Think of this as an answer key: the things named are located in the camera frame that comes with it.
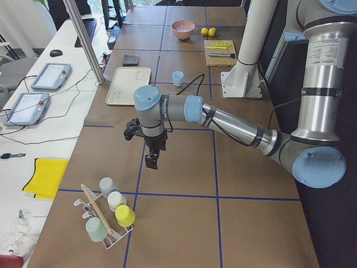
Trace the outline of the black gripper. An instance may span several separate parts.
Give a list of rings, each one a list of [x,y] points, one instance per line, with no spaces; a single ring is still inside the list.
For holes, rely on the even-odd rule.
[[[146,167],[149,169],[157,170],[157,161],[160,155],[160,150],[166,150],[166,140],[167,140],[167,131],[163,131],[158,136],[149,137],[145,136],[145,144],[149,148],[149,153],[145,155]]]

